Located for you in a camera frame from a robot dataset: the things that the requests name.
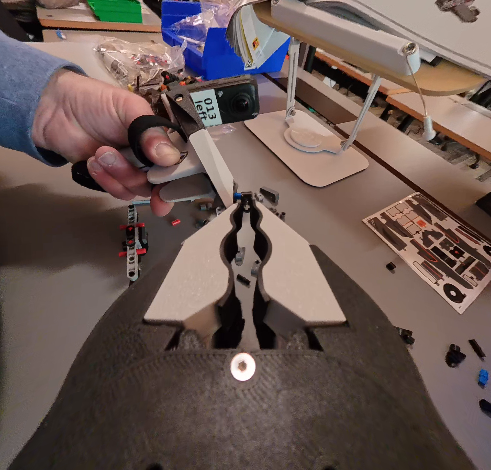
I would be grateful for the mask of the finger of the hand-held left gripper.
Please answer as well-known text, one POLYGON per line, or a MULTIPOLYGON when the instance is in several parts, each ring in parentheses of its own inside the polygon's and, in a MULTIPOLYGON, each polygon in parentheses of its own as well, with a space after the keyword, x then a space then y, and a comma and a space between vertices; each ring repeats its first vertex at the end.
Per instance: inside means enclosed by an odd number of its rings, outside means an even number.
POLYGON ((232 206, 235 181, 212 136, 206 129, 201 129, 189 136, 189 142, 223 204, 232 206))

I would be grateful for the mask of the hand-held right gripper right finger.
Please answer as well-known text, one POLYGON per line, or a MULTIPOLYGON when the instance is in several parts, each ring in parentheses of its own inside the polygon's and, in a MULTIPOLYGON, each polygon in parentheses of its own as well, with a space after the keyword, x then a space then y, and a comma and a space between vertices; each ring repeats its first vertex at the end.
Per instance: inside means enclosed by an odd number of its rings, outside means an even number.
POLYGON ((308 241, 259 202, 251 204, 251 227, 260 262, 252 310, 259 346, 274 348, 298 330, 345 324, 308 241))

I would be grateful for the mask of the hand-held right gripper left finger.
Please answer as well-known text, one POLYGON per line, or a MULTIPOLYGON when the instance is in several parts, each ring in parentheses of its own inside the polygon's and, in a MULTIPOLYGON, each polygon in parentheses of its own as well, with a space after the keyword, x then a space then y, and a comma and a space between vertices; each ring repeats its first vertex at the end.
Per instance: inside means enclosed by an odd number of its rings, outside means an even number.
POLYGON ((240 204, 235 203, 185 240, 144 321, 195 331, 217 348, 236 348, 240 300, 232 263, 239 230, 240 204))

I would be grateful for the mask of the black lego wing assembly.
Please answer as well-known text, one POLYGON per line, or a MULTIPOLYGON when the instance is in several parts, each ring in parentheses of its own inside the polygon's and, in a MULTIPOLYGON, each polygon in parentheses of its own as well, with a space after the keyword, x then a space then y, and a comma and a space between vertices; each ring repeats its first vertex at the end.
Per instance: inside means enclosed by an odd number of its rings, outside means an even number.
POLYGON ((149 250, 148 233, 145 223, 139 219, 138 204, 128 206, 127 223, 120 230, 124 232, 124 240, 119 257, 126 260, 126 275, 132 285, 141 275, 141 260, 149 250))

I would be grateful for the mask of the person's left forearm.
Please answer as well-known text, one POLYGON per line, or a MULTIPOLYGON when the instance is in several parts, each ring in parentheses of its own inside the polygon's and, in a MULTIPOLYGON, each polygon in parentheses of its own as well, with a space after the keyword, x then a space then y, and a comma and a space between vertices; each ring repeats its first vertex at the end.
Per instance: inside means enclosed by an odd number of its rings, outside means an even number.
POLYGON ((32 125, 40 97, 60 70, 86 75, 76 64, 47 54, 1 32, 1 147, 15 150, 48 166, 67 160, 37 146, 32 125))

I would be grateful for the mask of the lego instruction book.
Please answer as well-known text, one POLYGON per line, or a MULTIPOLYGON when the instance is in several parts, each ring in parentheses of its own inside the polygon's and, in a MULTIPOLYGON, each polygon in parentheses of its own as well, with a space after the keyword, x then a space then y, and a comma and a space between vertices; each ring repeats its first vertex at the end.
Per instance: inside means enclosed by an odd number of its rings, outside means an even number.
POLYGON ((490 0, 234 0, 226 36, 246 63, 262 66, 287 39, 272 18, 399 74, 436 57, 490 76, 490 0))

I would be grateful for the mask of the large lego car chassis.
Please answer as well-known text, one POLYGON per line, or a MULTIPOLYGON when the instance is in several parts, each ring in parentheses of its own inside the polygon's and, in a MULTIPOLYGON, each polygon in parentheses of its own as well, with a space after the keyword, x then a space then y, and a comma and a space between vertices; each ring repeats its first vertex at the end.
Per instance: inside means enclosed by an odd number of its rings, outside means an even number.
POLYGON ((132 81, 126 81, 123 86, 130 92, 139 95, 150 103, 156 105, 161 94, 168 90, 171 83, 177 82, 181 86, 201 83, 201 76, 184 75, 183 72, 170 73, 168 71, 156 71, 154 74, 138 74, 132 81))

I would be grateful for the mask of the clear bag of lego parts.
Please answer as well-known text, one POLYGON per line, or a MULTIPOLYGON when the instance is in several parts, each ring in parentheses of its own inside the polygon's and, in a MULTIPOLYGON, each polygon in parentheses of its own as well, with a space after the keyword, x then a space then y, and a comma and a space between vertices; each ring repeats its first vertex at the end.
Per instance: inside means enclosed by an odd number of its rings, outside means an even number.
POLYGON ((101 37, 93 49, 122 88, 156 87, 163 83, 163 73, 179 75, 186 68, 184 48, 180 46, 101 37))

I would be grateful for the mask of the person's left hand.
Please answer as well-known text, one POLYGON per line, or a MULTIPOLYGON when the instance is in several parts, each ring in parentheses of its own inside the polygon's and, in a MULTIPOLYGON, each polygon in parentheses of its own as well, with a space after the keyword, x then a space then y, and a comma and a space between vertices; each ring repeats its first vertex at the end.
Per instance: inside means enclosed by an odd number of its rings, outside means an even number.
POLYGON ((130 124, 144 115, 153 111, 138 95, 61 69, 43 90, 31 135, 37 148, 68 162, 85 160, 91 177, 113 197, 150 197, 152 212, 165 216, 173 204, 160 198, 163 185, 151 189, 146 174, 119 152, 129 146, 130 124))

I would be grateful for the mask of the blue plastic bin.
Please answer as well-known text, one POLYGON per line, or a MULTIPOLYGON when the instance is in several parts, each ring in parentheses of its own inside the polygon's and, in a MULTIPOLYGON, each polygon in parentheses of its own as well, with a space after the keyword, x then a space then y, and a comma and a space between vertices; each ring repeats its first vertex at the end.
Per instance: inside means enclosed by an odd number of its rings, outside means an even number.
MULTIPOLYGON (((162 37, 169 46, 181 46, 183 40, 171 30, 171 25, 189 16, 199 14, 198 2, 162 1, 162 37)), ((205 80, 217 80, 243 74, 272 73, 281 70, 290 44, 290 37, 276 49, 273 55, 259 68, 247 67, 225 39, 225 28, 212 27, 208 32, 203 52, 187 42, 183 55, 186 67, 205 80)))

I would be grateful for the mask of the sticker sheet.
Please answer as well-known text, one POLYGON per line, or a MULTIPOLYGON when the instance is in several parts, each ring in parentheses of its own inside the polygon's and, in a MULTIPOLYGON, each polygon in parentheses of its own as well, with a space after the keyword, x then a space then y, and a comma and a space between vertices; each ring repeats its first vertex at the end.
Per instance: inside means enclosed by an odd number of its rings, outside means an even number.
POLYGON ((490 241, 420 192, 363 223, 460 315, 490 283, 490 241))

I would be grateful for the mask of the green plastic bin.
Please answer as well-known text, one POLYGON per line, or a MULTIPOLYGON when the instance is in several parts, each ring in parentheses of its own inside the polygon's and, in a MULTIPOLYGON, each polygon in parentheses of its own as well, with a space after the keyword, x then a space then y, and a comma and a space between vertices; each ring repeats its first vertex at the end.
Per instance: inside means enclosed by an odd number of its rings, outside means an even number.
POLYGON ((95 17, 108 23, 142 24, 142 9, 138 0, 87 0, 95 17))

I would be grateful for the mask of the neighbouring wooden desk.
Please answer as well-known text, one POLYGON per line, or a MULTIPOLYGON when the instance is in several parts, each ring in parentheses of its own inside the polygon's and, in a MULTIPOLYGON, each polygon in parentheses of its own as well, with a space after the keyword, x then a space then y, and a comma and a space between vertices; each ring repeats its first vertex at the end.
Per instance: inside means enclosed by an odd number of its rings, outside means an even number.
POLYGON ((159 33, 161 20, 152 11, 144 9, 142 23, 107 22, 96 19, 86 4, 65 9, 45 9, 36 7, 36 14, 40 24, 47 29, 74 29, 94 31, 123 31, 141 33, 159 33))

